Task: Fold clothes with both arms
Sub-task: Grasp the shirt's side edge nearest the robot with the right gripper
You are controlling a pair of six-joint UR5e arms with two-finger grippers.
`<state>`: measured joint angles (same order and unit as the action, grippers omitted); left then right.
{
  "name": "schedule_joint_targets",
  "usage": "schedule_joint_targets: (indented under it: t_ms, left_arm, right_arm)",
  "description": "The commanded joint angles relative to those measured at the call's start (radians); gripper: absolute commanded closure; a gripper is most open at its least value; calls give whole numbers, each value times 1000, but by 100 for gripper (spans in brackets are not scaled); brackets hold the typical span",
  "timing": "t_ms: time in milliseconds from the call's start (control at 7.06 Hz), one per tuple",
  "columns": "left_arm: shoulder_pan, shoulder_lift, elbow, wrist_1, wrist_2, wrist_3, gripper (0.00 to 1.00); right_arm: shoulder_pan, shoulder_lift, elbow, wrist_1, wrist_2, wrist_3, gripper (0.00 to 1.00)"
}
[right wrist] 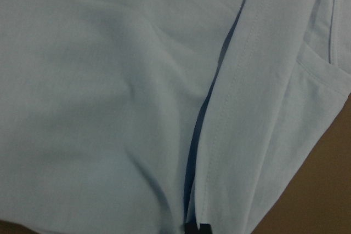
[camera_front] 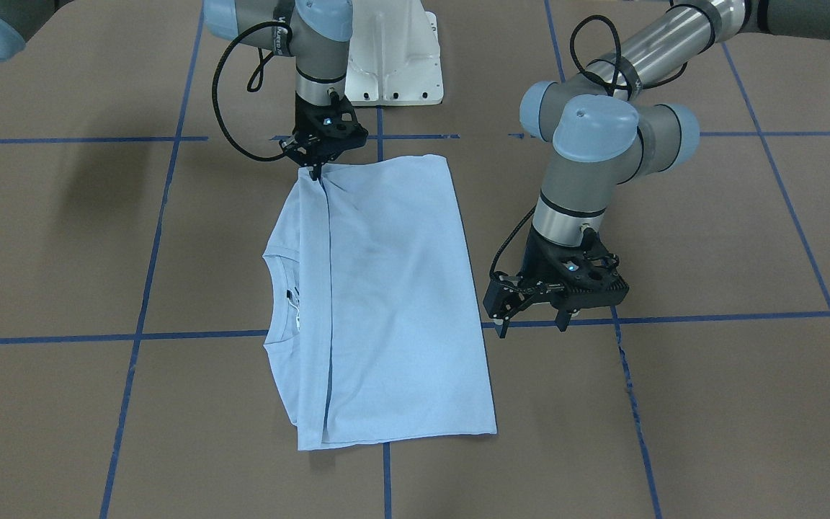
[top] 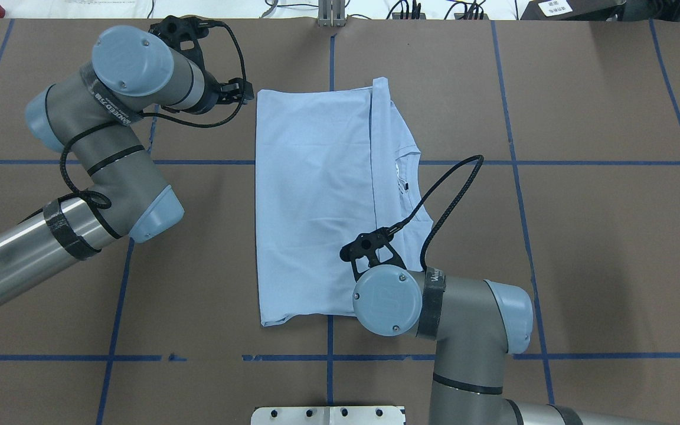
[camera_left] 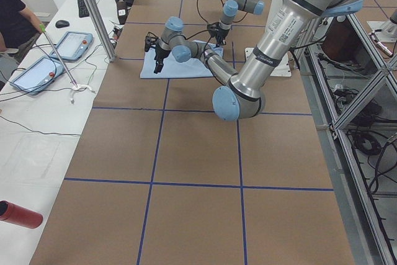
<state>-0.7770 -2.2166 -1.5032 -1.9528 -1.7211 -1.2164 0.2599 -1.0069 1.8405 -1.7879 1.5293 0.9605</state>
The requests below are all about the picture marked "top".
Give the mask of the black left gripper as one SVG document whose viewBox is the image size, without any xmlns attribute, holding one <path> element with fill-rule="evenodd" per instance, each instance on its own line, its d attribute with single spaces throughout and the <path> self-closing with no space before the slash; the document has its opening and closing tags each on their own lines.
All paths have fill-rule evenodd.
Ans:
<svg viewBox="0 0 680 425">
<path fill-rule="evenodd" d="M 216 105 L 248 104 L 254 100 L 253 84 L 243 78 L 219 83 L 208 71 L 203 71 L 204 91 L 196 103 L 196 114 L 210 112 Z"/>
</svg>

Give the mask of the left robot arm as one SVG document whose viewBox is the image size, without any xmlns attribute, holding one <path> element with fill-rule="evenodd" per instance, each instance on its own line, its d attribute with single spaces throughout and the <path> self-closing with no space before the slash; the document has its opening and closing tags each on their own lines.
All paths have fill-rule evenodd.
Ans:
<svg viewBox="0 0 680 425">
<path fill-rule="evenodd" d="M 216 128 L 253 99 L 226 22 L 168 16 L 148 31 L 103 31 L 86 64 L 27 104 L 27 126 L 59 153 L 68 193 L 0 234 L 0 306 L 115 240 L 142 243 L 181 221 L 184 208 L 135 123 L 157 117 L 203 129 L 176 113 L 234 104 L 228 118 L 207 125 Z"/>
</svg>

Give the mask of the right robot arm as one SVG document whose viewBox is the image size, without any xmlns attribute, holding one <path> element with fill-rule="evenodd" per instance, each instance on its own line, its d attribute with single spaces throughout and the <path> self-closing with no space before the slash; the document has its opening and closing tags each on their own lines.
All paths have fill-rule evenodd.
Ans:
<svg viewBox="0 0 680 425">
<path fill-rule="evenodd" d="M 520 287 L 381 264 L 357 277 L 353 308 L 368 331 L 434 341 L 431 424 L 642 424 L 503 395 L 508 355 L 531 342 L 532 300 Z"/>
</svg>

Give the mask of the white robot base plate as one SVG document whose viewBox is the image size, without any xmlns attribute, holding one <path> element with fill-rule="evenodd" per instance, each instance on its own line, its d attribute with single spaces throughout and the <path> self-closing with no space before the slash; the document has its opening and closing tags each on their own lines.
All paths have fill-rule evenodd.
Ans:
<svg viewBox="0 0 680 425">
<path fill-rule="evenodd" d="M 263 407 L 254 410 L 251 424 L 406 424 L 399 406 Z"/>
</svg>

